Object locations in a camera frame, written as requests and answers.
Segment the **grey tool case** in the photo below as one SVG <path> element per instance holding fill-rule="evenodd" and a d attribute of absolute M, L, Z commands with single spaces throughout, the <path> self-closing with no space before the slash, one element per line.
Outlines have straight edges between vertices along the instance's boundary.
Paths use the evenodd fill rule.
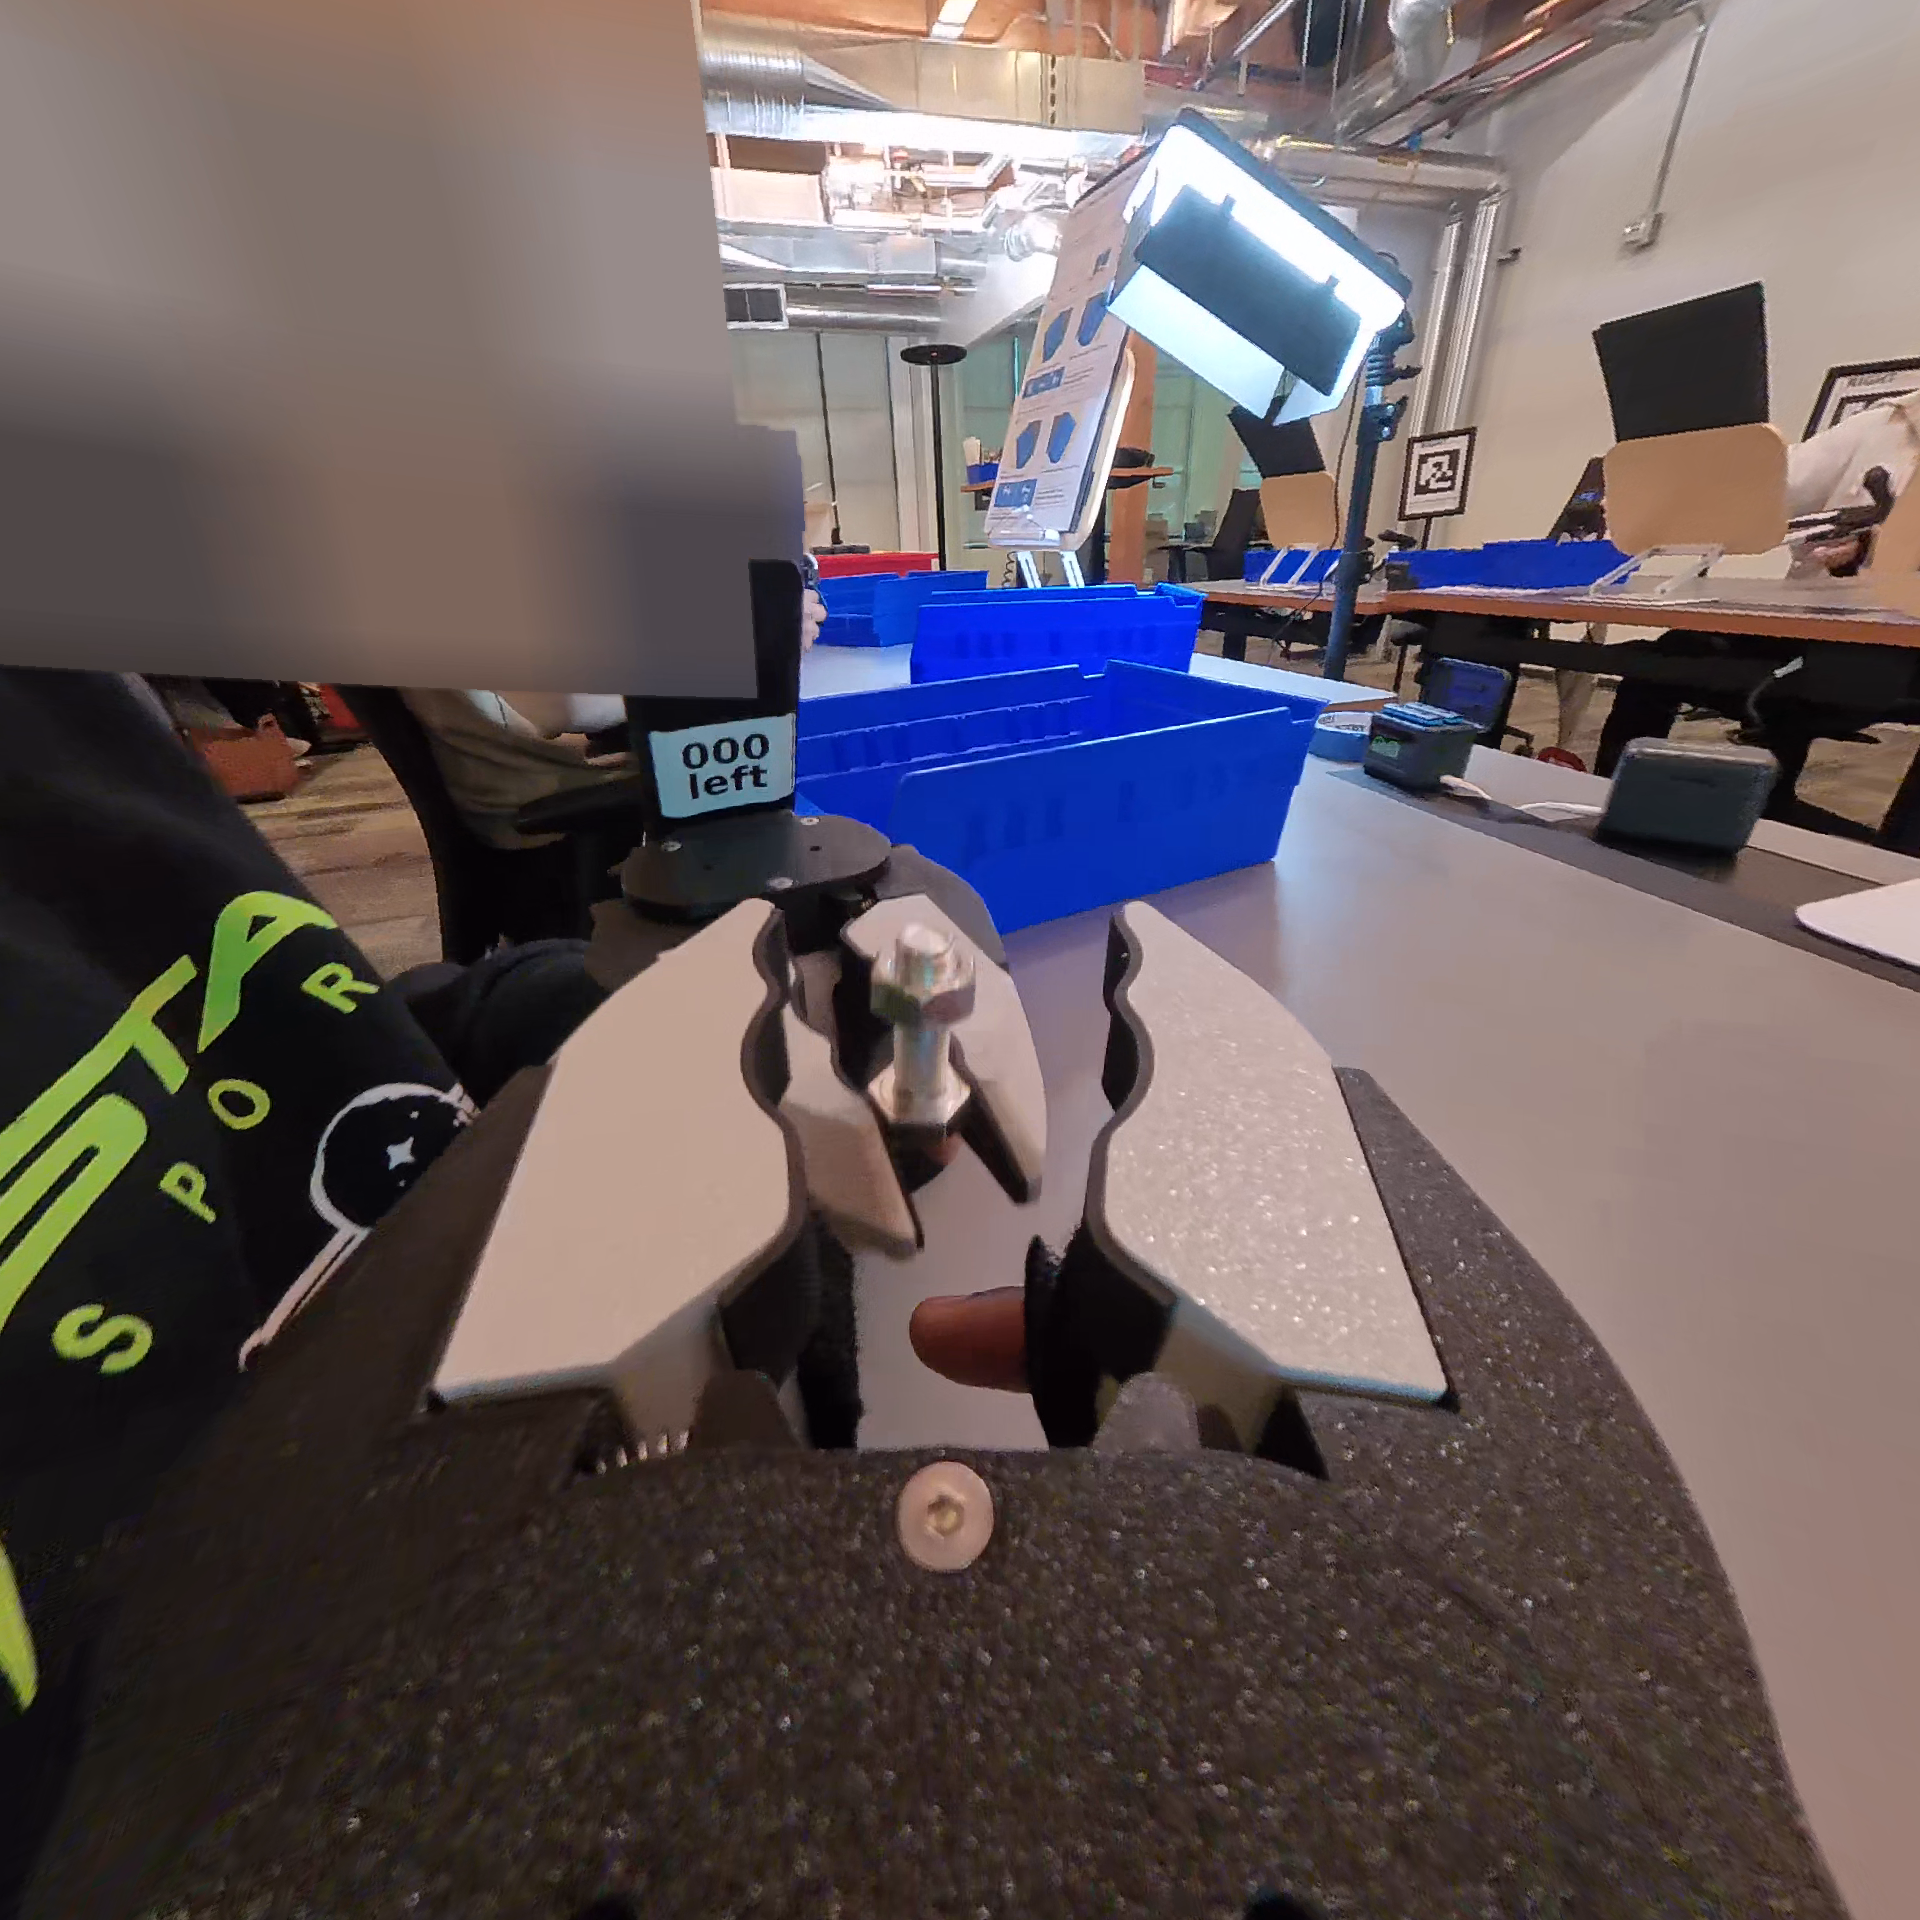
<path fill-rule="evenodd" d="M 1753 837 L 1782 764 L 1734 741 L 1639 737 L 1623 747 L 1596 840 L 1736 858 Z"/>

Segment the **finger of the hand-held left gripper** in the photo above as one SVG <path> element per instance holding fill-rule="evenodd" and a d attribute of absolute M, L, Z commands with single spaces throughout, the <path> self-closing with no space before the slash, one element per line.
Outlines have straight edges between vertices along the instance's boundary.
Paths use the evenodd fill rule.
<path fill-rule="evenodd" d="M 951 1028 L 956 1064 L 972 1088 L 958 1140 L 1014 1200 L 1034 1203 L 1048 1154 L 1048 1103 L 1034 1033 L 996 944 L 980 944 L 934 896 L 880 899 L 842 925 L 842 1074 L 870 1098 L 873 1076 L 892 1061 L 894 1028 L 871 1009 L 871 968 L 875 953 L 915 921 L 964 939 L 976 961 L 974 1015 Z M 948 1162 L 903 1153 L 886 1139 L 906 1194 Z"/>
<path fill-rule="evenodd" d="M 912 1257 L 922 1228 L 871 1099 L 849 1084 L 832 1044 L 808 1023 L 782 1023 L 782 1032 L 787 1087 L 778 1106 L 801 1143 L 811 1210 L 851 1248 Z"/>

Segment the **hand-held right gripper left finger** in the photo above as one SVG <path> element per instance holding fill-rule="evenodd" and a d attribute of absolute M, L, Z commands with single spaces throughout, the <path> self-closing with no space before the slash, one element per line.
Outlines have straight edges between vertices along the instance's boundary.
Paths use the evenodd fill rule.
<path fill-rule="evenodd" d="M 782 1116 L 787 985 L 785 920 L 747 901 L 560 1047 L 440 1359 L 443 1401 L 599 1391 L 651 1445 L 743 1372 L 817 1449 L 854 1447 L 851 1261 Z"/>

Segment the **dark blue bag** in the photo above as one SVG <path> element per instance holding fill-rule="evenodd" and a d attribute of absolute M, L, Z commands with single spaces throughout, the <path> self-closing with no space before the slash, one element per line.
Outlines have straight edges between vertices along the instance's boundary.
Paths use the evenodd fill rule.
<path fill-rule="evenodd" d="M 1425 705 L 1473 724 L 1486 747 L 1499 747 L 1507 739 L 1516 683 L 1513 669 L 1499 664 L 1451 656 L 1427 658 L 1420 675 Z"/>

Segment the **person's left forearm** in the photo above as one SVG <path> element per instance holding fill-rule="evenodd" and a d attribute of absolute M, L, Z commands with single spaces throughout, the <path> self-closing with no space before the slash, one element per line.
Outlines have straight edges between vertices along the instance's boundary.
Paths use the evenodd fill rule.
<path fill-rule="evenodd" d="M 467 968 L 411 968 L 391 989 L 483 1108 L 518 1072 L 550 1066 L 607 1001 L 587 952 L 587 939 L 508 944 Z"/>

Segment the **black printed shirt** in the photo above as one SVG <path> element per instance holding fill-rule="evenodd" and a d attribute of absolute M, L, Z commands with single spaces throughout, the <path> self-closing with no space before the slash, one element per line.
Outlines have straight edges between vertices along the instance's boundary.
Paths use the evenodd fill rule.
<path fill-rule="evenodd" d="M 100 1545 L 478 1106 L 129 677 L 2 677 L 6 1858 Z"/>

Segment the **white sign stand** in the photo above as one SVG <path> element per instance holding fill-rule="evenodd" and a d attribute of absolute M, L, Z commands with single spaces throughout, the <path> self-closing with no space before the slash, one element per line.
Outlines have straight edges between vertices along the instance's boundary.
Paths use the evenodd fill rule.
<path fill-rule="evenodd" d="M 1792 917 L 1802 931 L 1823 943 L 1919 971 L 1919 899 L 1920 880 L 1899 880 L 1848 896 L 1802 903 Z"/>

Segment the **roll-up banner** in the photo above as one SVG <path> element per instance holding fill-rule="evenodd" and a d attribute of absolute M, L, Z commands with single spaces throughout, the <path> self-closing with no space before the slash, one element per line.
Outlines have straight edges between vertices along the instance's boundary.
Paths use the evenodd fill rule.
<path fill-rule="evenodd" d="M 1111 314 L 1145 160 L 1073 208 L 985 517 L 1002 552 L 1071 554 L 1091 539 L 1135 389 L 1129 329 Z"/>

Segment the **black floor lamp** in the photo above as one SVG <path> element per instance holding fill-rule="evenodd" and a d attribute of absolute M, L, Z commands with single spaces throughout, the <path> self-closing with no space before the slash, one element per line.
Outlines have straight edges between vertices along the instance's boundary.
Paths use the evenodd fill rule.
<path fill-rule="evenodd" d="M 948 570 L 947 527 L 947 445 L 944 445 L 944 372 L 964 363 L 969 352 L 958 343 L 923 340 L 898 351 L 906 369 L 923 372 L 928 397 L 930 505 L 937 570 Z"/>

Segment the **black and blue device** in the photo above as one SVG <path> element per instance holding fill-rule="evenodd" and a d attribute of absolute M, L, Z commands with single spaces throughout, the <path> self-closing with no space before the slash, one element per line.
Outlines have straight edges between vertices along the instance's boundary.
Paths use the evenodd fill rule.
<path fill-rule="evenodd" d="M 1408 794 L 1433 794 L 1468 778 L 1479 737 L 1474 722 L 1451 708 L 1387 705 L 1371 716 L 1360 769 Z"/>

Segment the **long wooden desk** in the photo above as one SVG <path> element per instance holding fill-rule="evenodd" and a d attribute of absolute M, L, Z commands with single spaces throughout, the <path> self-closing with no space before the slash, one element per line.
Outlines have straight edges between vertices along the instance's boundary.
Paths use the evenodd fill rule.
<path fill-rule="evenodd" d="M 1519 673 L 1540 667 L 1625 687 L 1705 693 L 1728 705 L 1744 745 L 1794 752 L 1819 722 L 1841 737 L 1916 724 L 1916 612 L 1786 596 L 1759 604 L 1502 587 L 1364 587 L 1360 618 L 1418 629 L 1423 665 L 1455 658 Z"/>

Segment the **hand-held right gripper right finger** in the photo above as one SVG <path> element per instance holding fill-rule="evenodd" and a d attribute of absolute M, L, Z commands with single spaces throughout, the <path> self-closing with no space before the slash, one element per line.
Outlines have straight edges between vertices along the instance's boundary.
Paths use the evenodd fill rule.
<path fill-rule="evenodd" d="M 1448 1408 L 1451 1380 L 1328 1053 L 1151 903 L 1111 920 L 1079 1228 L 1027 1277 L 1042 1431 L 1089 1449 L 1136 1380 L 1200 1447 L 1320 1463 L 1304 1395 Z"/>

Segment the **studio light on stand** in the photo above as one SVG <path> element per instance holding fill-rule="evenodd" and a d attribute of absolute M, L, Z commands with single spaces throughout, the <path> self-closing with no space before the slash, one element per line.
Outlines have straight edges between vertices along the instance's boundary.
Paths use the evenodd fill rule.
<path fill-rule="evenodd" d="M 1364 576 L 1379 451 L 1403 413 L 1408 299 L 1393 258 L 1195 113 L 1159 138 L 1126 203 L 1111 311 L 1143 369 L 1175 361 L 1263 425 L 1313 424 L 1362 395 L 1339 533 L 1267 512 L 1283 546 L 1336 548 L 1337 650 Z"/>

